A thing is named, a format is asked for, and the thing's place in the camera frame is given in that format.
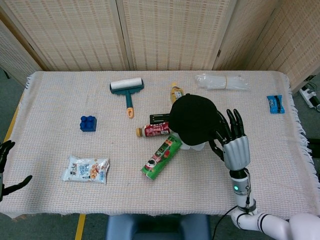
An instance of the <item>toy building block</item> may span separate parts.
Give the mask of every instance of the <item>toy building block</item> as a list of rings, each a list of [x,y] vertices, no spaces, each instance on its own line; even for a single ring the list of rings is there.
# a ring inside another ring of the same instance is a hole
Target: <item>toy building block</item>
[[[80,129],[83,132],[95,132],[97,128],[97,119],[94,116],[82,116]]]

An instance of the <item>woven tablecloth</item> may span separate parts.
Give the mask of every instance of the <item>woven tablecloth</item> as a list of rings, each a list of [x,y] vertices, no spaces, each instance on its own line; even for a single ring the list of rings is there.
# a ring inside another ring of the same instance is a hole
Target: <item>woven tablecloth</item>
[[[250,90],[207,90],[198,74],[241,75]],[[144,89],[112,94],[111,81],[142,77]],[[287,219],[320,214],[320,185],[301,135],[287,77],[275,71],[92,71],[36,72],[29,77],[11,135],[6,186],[33,175],[23,189],[5,196],[0,212],[10,217],[37,213],[224,214],[236,202],[229,171],[207,143],[204,150],[179,150],[152,181],[141,168],[167,138],[137,137],[149,115],[169,113],[171,83],[212,100],[225,116],[240,112],[249,139],[251,185],[259,211]],[[268,95],[282,95],[285,114],[270,114]],[[97,118],[96,132],[80,130],[81,116]],[[106,185],[65,182],[69,155],[110,158]]]

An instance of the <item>blue packet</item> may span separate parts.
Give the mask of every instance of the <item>blue packet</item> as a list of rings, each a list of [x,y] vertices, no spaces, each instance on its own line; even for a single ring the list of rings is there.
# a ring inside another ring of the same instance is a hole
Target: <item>blue packet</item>
[[[285,109],[282,106],[282,95],[266,96],[270,105],[271,114],[284,114]]]

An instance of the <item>green can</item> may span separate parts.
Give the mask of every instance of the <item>green can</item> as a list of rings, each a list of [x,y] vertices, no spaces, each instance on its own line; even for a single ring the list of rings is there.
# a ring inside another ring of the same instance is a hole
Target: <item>green can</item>
[[[155,180],[157,175],[164,169],[165,165],[175,155],[182,142],[174,135],[164,141],[159,149],[153,154],[141,171],[150,179]]]

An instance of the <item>black cap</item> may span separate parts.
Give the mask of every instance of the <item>black cap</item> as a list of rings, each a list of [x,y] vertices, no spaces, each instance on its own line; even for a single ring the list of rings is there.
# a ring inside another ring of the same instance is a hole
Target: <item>black cap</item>
[[[208,98],[187,93],[172,105],[169,128],[187,145],[213,140],[219,125],[217,108]]]

